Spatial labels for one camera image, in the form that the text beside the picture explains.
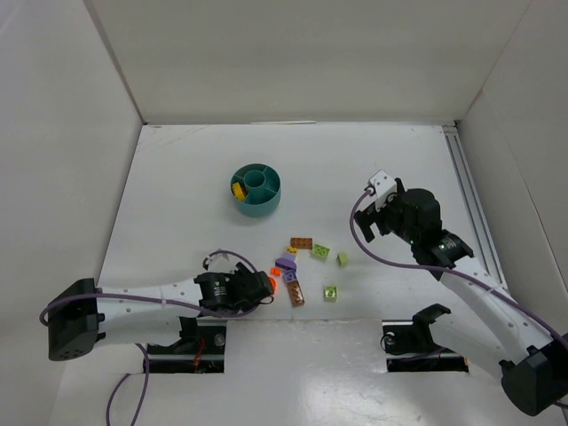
teal container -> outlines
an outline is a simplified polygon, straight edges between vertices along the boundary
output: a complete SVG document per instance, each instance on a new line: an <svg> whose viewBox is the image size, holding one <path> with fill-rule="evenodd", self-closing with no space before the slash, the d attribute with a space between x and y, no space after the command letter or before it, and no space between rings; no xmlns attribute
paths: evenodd
<svg viewBox="0 0 568 426"><path fill-rule="evenodd" d="M231 185L239 182L245 189L245 201L234 196L237 209L249 217L270 215L280 203L280 177L273 168L264 164L249 164L241 167L231 178Z"/></svg>

white floor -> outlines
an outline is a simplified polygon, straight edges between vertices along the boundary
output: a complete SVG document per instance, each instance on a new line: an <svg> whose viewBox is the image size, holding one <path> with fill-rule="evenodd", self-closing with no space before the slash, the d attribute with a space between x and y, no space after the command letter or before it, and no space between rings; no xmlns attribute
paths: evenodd
<svg viewBox="0 0 568 426"><path fill-rule="evenodd" d="M277 170L282 199L268 218L233 205L231 175L263 162ZM146 126L99 285L165 284L200 271L217 248L268 270L292 236L343 250L340 270L302 253L298 276L306 305L292 309L280 283L274 304L230 324L223 375L153 375L138 424L565 424L559 409L533 419L518 412L498 383L471 374L385 374L379 319L406 319L433 303L470 327L483 325L426 272L367 259L351 240L348 217L378 169L407 187L430 189L445 227L473 242L469 219L438 126L336 123L306 125ZM411 262L395 237L377 254ZM324 285L337 285L335 304ZM67 364L50 425L103 425L106 400L121 373L139 372L136 348L110 346ZM129 424L142 377L116 397L114 424Z"/></svg>

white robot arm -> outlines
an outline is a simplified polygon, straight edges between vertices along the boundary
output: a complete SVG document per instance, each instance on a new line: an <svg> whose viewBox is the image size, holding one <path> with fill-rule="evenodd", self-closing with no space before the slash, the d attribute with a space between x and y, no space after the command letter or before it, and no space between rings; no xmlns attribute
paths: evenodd
<svg viewBox="0 0 568 426"><path fill-rule="evenodd" d="M106 344L194 342L196 317L241 317L274 293L265 272L232 265L226 257L208 257L204 267L207 272L194 279L149 288L77 281L40 316L48 326L49 358L75 359Z"/></svg>
<svg viewBox="0 0 568 426"><path fill-rule="evenodd" d="M367 195L375 200L358 210ZM381 235L396 234L411 246L418 265L397 264L371 253L371 225ZM568 342L531 314L489 276L473 251L457 235L442 228L439 203L425 189L405 190L400 179L383 170L369 179L351 214L351 232L375 260L408 269L424 269L459 296L493 333L463 334L449 309L439 304L418 312L412 324L398 326L402 342L391 332L388 353L431 351L444 347L478 364L501 380L509 399L524 413L536 415L568 394Z"/></svg>

black bracket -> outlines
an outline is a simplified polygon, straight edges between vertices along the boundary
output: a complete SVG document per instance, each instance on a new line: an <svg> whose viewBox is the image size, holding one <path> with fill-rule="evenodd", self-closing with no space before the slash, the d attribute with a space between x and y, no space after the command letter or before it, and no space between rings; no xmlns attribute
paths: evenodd
<svg viewBox="0 0 568 426"><path fill-rule="evenodd" d="M433 304L412 317L409 321L384 321L383 341L384 349L391 355L404 355L405 353L429 353L439 346L432 340L430 324L436 322L441 315L452 313L441 304Z"/></svg>

lime green lego brick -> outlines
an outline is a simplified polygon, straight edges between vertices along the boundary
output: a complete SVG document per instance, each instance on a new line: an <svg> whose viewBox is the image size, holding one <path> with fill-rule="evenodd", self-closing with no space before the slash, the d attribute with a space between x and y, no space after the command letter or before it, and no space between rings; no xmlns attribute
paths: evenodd
<svg viewBox="0 0 568 426"><path fill-rule="evenodd" d="M343 268L349 263L349 257L344 251L337 253L337 263Z"/></svg>
<svg viewBox="0 0 568 426"><path fill-rule="evenodd" d="M327 255L329 255L329 248L320 246L319 244L314 244L312 248L312 254L326 260Z"/></svg>
<svg viewBox="0 0 568 426"><path fill-rule="evenodd" d="M323 289L323 300L335 302L337 300L337 287L325 287Z"/></svg>

